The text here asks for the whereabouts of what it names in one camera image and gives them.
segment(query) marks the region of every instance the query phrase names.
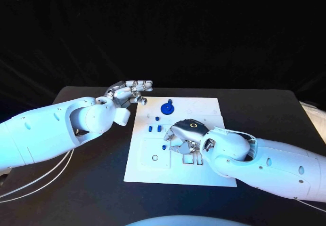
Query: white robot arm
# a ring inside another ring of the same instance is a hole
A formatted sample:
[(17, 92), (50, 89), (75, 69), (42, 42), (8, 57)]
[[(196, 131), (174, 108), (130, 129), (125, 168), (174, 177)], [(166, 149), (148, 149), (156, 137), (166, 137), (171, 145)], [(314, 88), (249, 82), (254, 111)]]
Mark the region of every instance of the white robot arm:
[(102, 135), (112, 122), (125, 126), (130, 103), (147, 100), (151, 81), (115, 83), (102, 97), (82, 97), (30, 110), (0, 124), (0, 171), (55, 158)]
[(281, 142), (245, 139), (236, 132), (187, 119), (167, 130), (183, 140), (170, 151), (192, 154), (197, 149), (212, 170), (222, 177), (233, 177), (249, 186), (288, 199), (326, 202), (326, 157)]

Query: wire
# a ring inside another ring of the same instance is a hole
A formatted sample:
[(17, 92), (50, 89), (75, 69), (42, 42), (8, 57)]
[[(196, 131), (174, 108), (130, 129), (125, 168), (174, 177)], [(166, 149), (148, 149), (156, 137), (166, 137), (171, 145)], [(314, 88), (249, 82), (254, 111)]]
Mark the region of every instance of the wire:
[(298, 202), (301, 202), (301, 203), (306, 204), (307, 206), (311, 206), (314, 209), (317, 209), (317, 210), (326, 212), (326, 210), (317, 208), (316, 206), (313, 206), (313, 205), (307, 204), (306, 202), (303, 202), (301, 200), (298, 200), (297, 197), (294, 197), (294, 200), (298, 201)]
[(16, 199), (20, 199), (20, 198), (26, 197), (27, 195), (30, 195), (30, 194), (33, 194), (34, 192), (37, 192), (42, 188), (44, 188), (44, 187), (53, 182), (53, 180), (59, 177), (59, 175), (62, 174), (62, 172), (63, 172), (63, 170), (65, 170), (65, 168), (66, 168), (66, 166), (68, 166), (68, 163), (69, 163), (69, 160), (70, 160), (70, 157), (72, 157), (72, 154), (73, 154), (73, 150), (75, 150), (75, 149), (72, 149), (72, 152), (70, 152), (70, 155), (69, 155), (69, 159), (68, 159), (66, 165), (65, 165), (62, 171), (59, 172), (59, 174), (56, 175), (56, 177), (52, 179), (52, 181), (50, 181), (44, 186), (42, 186), (37, 190), (34, 190), (33, 192), (30, 192), (29, 194), (24, 194), (23, 196), (20, 196), (20, 197), (17, 197), (17, 198), (14, 198), (14, 199), (8, 199), (8, 200), (5, 200), (5, 201), (0, 201), (0, 203), (3, 203), (3, 202), (10, 202), (10, 201), (13, 201), (13, 200), (16, 200)]
[(60, 164), (60, 163), (63, 162), (63, 160), (66, 159), (66, 156), (68, 156), (69, 152), (70, 152), (70, 151), (66, 152), (66, 155), (65, 155), (63, 159), (59, 161), (59, 163), (56, 164), (56, 166), (53, 167), (53, 169), (52, 169), (42, 177), (39, 177), (34, 181), (31, 181), (29, 184), (26, 184), (24, 186), (21, 186), (20, 188), (17, 188), (16, 190), (13, 190), (13, 191), (7, 192), (5, 194), (0, 195), (0, 198), (4, 197), (4, 196), (7, 196), (8, 194), (17, 192), (17, 191), (21, 190), (23, 188), (26, 188), (29, 185), (31, 185), (36, 181), (39, 181), (39, 180), (40, 180), (40, 179), (42, 179), (42, 178), (43, 178), (43, 177), (44, 177), (44, 176), (56, 169), (56, 167), (59, 166), (59, 164)]

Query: table surface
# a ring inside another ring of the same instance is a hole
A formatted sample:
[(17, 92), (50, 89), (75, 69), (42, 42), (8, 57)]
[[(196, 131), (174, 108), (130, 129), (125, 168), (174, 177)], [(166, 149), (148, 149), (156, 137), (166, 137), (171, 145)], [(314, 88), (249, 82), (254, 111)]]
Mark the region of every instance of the table surface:
[[(55, 103), (102, 96), (105, 89), (65, 87)], [(326, 155), (326, 145), (290, 91), (156, 88), (145, 95), (216, 97), (228, 129)], [(127, 126), (114, 123), (102, 136), (75, 149), (70, 163), (53, 183), (30, 196), (0, 204), (0, 225), (124, 225), (166, 215), (207, 216), (249, 225), (324, 225), (323, 212), (239, 180), (236, 188), (124, 182), (137, 105), (128, 109)], [(43, 175), (60, 158), (14, 168), (0, 193)], [(37, 189), (60, 169), (5, 198)], [(311, 204), (326, 209), (326, 203)]]

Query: blue cap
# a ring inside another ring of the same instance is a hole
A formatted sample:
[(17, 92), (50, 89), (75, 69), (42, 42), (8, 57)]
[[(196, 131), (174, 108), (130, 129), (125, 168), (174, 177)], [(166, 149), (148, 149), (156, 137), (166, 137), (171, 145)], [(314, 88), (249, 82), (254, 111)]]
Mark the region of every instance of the blue cap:
[(174, 111), (174, 107), (171, 105), (171, 100), (168, 99), (167, 103), (161, 105), (161, 113), (171, 114)]

